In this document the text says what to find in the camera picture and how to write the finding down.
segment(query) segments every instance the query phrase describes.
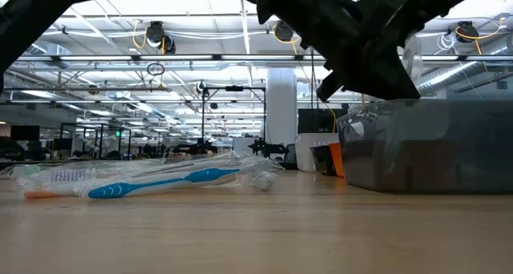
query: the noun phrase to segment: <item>black monitor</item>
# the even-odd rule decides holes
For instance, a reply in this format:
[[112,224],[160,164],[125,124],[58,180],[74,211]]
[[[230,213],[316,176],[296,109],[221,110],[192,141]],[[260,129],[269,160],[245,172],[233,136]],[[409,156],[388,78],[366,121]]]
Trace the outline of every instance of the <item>black monitor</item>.
[[73,139],[54,139],[54,151],[69,150],[73,147]]
[[39,126],[10,126],[13,141],[39,141]]

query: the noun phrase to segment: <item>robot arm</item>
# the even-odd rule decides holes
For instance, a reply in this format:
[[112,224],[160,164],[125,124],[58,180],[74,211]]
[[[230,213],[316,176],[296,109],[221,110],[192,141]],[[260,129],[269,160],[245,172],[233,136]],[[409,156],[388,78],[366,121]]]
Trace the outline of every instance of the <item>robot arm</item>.
[[420,97],[397,46],[464,0],[248,0],[260,23],[275,14],[322,54],[333,70],[317,89],[326,101],[342,88],[380,99]]

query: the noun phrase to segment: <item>white column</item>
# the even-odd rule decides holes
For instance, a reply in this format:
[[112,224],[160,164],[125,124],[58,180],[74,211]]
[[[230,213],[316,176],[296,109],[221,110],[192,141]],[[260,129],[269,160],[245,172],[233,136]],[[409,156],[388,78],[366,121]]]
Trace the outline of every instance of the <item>white column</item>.
[[266,142],[287,146],[297,136],[297,85],[293,68],[267,70]]

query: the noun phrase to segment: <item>plastic container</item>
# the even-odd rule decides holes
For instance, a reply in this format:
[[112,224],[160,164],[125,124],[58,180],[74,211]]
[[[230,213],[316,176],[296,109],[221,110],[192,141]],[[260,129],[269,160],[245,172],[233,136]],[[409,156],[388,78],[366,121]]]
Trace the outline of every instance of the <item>plastic container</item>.
[[342,166],[342,149],[340,143],[331,143],[329,145],[331,150],[331,157],[333,158],[333,165],[335,166],[335,173],[339,177],[344,177],[344,167]]
[[328,146],[330,143],[336,142],[338,142],[338,134],[299,134],[296,138],[297,168],[308,173],[315,173],[315,162],[310,148]]
[[317,146],[310,148],[315,163],[315,169],[322,175],[335,175],[335,166],[329,146]]
[[512,193],[513,101],[396,100],[340,118],[347,183],[383,192]]

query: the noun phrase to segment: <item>toothbrush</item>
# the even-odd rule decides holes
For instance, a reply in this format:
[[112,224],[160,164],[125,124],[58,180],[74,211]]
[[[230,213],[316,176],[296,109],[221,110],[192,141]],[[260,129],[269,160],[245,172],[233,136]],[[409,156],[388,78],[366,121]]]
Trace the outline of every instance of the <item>toothbrush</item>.
[[186,175],[186,172],[171,173],[171,176],[183,176],[182,178],[172,178],[165,180],[157,180],[146,183],[127,183],[117,182],[105,186],[97,187],[90,190],[88,193],[89,198],[93,199],[112,199],[123,198],[127,195],[144,195],[164,191],[174,187],[194,187],[193,184],[211,183],[223,178],[226,175],[239,172],[240,169],[205,169],[201,171],[194,171]]

